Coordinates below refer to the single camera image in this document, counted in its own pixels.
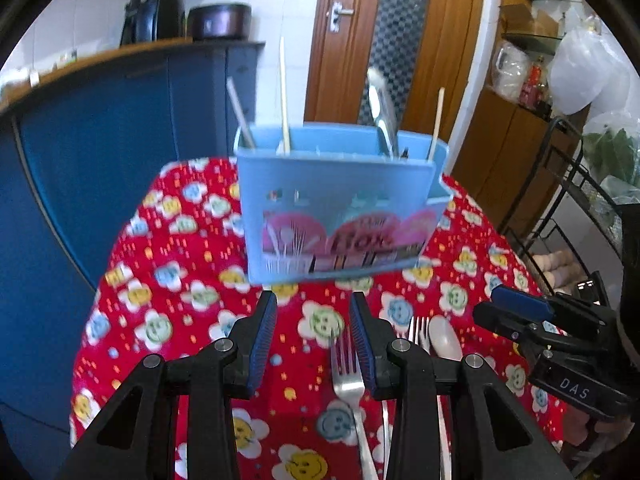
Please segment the white handled spoon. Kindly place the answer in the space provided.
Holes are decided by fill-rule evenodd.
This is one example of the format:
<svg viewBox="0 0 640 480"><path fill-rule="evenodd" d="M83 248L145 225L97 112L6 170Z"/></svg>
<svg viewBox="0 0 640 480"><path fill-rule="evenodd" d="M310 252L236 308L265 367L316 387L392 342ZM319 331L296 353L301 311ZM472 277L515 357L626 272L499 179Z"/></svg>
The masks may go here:
<svg viewBox="0 0 640 480"><path fill-rule="evenodd" d="M428 322L428 340L430 341L430 349L435 352L435 356L441 359L453 360L460 362L462 360L462 348L458 341L458 337L450 322L442 315L435 315ZM440 459L442 460L442 472L440 478L444 480L452 479L451 456L449 439L446 429L444 409L442 408L442 399L437 398L438 417L439 417L439 443L440 443Z"/></svg>

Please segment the steel fork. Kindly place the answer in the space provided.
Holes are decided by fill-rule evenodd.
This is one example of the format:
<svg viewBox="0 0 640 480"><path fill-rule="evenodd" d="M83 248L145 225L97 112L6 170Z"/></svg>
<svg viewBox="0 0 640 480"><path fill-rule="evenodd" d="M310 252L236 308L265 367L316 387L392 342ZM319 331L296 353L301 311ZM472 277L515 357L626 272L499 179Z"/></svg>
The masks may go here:
<svg viewBox="0 0 640 480"><path fill-rule="evenodd" d="M438 455L438 443L422 444L423 426L437 424L433 363L423 345L428 341L427 318L413 318L407 338L395 338L382 327L385 353L374 364L374 395L396 402L392 432L387 436L387 479L435 479L438 467L421 465Z"/></svg>
<svg viewBox="0 0 640 480"><path fill-rule="evenodd" d="M362 478L364 480L378 480L378 472L360 411L360 401L366 392L366 386L348 326L345 326L339 335L332 336L330 360L334 392L341 401L348 405L354 419Z"/></svg>

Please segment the light blue utensil holder box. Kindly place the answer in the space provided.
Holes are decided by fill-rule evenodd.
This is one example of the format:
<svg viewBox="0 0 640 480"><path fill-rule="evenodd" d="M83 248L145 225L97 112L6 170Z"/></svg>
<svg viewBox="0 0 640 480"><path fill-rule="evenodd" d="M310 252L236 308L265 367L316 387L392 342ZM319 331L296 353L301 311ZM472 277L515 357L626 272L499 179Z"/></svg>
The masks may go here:
<svg viewBox="0 0 640 480"><path fill-rule="evenodd" d="M449 148L424 133L398 134L391 158L373 127L255 126L234 140L247 276L256 285L359 278L418 262L452 192Z"/></svg>

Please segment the white handled table knife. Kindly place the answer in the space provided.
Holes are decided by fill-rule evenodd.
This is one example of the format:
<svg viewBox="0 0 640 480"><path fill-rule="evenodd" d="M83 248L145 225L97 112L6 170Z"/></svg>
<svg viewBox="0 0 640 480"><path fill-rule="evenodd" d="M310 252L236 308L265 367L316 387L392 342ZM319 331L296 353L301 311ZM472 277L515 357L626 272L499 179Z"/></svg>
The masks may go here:
<svg viewBox="0 0 640 480"><path fill-rule="evenodd" d="M374 124L382 131L387 151L393 158L399 157L398 122L386 79L375 67L367 69L368 99Z"/></svg>

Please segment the blue lower kitchen cabinets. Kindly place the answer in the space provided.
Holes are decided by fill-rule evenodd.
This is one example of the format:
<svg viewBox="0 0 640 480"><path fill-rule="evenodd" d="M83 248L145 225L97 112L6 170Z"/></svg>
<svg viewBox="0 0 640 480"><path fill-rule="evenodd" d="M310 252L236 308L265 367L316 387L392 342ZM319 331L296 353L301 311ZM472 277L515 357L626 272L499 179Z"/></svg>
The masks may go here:
<svg viewBox="0 0 640 480"><path fill-rule="evenodd" d="M1 110L1 474L51 479L73 362L122 225L168 162L226 156L260 44L165 41L50 73Z"/></svg>

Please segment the pile of white eggs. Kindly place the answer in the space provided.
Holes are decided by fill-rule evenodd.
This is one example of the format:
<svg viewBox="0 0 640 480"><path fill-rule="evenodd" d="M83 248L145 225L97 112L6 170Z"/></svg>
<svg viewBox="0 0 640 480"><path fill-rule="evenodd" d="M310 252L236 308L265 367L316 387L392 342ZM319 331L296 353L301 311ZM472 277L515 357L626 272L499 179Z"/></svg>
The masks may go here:
<svg viewBox="0 0 640 480"><path fill-rule="evenodd" d="M582 265L569 249L548 254L533 254L529 270L542 288L571 295L577 284L587 278Z"/></svg>

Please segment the red smiley floral tablecloth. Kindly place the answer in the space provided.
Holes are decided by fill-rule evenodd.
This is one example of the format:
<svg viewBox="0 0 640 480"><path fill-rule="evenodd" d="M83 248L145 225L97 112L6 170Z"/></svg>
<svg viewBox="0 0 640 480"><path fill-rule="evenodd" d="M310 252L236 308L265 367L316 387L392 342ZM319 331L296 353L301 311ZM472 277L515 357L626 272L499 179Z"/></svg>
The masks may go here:
<svg viewBox="0 0 640 480"><path fill-rule="evenodd" d="M355 281L279 284L262 386L232 408L247 479L356 479L357 435L333 391L329 334L347 321L353 292L396 330L440 315L464 353L478 353L555 446L565 405L530 384L510 340L477 327L473 308L500 285L536 292L524 263L461 185L417 266ZM150 353L198 353L254 310L246 276L235 164L200 158L163 166L122 229L100 279L73 370L70 438L77 440L120 383Z"/></svg>

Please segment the wooden side cabinet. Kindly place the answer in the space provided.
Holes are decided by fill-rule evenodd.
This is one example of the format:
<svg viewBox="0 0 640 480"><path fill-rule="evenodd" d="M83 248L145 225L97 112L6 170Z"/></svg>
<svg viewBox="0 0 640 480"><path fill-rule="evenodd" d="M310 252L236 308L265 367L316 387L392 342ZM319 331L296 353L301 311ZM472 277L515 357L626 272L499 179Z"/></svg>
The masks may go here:
<svg viewBox="0 0 640 480"><path fill-rule="evenodd" d="M464 100L466 131L451 175L480 205L495 229L530 232L542 217L558 182L537 167L549 123L531 110L507 101L492 88L491 66L500 40L501 0L483 0L480 28Z"/></svg>

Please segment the bag of green vegetables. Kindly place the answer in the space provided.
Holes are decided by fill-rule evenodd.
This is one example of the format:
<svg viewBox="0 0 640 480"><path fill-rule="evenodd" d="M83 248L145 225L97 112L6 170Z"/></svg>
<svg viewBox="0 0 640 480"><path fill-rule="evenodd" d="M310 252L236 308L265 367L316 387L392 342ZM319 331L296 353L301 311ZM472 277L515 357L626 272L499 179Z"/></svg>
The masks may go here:
<svg viewBox="0 0 640 480"><path fill-rule="evenodd" d="M606 112L582 130L587 165L616 204L639 201L639 118L627 112Z"/></svg>

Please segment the wooden door with glass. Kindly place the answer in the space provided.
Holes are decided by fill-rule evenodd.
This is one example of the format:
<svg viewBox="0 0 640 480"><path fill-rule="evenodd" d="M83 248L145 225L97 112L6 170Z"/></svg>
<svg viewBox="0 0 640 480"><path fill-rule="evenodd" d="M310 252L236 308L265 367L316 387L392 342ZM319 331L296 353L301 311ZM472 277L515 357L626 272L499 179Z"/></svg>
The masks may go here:
<svg viewBox="0 0 640 480"><path fill-rule="evenodd" d="M337 34L326 16L334 1L355 10ZM433 131L438 90L445 87L439 136L452 142L482 9L483 0L318 0L304 119L369 125L373 66L386 79L404 130Z"/></svg>

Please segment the black air fryer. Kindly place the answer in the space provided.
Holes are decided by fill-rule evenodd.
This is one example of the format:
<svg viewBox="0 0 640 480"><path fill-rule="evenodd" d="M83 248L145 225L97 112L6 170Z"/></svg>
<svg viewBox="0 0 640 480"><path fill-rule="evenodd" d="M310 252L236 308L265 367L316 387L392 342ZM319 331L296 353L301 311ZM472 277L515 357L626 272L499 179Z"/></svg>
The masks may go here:
<svg viewBox="0 0 640 480"><path fill-rule="evenodd" d="M120 45L144 44L184 35L182 0L129 0Z"/></svg>

